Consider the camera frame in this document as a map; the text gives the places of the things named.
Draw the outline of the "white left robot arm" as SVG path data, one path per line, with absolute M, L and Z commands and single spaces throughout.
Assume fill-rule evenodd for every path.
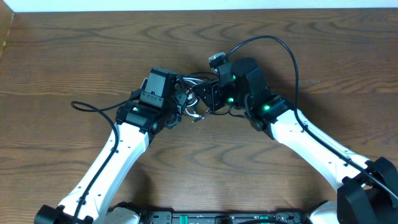
M 140 89 L 118 108 L 104 148 L 79 184 L 57 207 L 43 205 L 35 223 L 139 223 L 137 212 L 111 210 L 110 203 L 153 137 L 181 121 L 186 101 L 183 75 L 152 68 Z

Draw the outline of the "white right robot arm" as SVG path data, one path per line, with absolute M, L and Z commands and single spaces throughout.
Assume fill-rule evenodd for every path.
M 210 110 L 244 110 L 251 126 L 289 147 L 316 169 L 337 193 L 307 212 L 304 223 L 397 223 L 397 169 L 384 157 L 371 161 L 312 124 L 293 103 L 271 93 L 254 58 L 232 63 L 209 59 L 217 79 L 195 91 Z

